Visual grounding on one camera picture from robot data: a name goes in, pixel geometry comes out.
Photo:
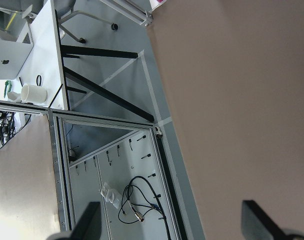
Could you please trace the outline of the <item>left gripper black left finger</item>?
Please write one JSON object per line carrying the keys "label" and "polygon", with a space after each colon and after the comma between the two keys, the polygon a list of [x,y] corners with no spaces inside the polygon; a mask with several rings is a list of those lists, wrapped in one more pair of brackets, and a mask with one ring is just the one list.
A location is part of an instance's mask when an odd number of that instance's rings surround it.
{"label": "left gripper black left finger", "polygon": [[48,240],[100,240],[101,203],[89,202],[73,230],[50,235]]}

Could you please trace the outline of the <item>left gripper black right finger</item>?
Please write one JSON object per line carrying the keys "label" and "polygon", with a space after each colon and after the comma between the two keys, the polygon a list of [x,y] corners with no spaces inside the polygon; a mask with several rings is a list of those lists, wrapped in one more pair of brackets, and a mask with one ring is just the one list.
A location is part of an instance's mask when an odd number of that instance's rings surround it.
{"label": "left gripper black right finger", "polygon": [[254,200],[242,201],[241,233],[245,240],[304,240],[304,233],[281,229]]}

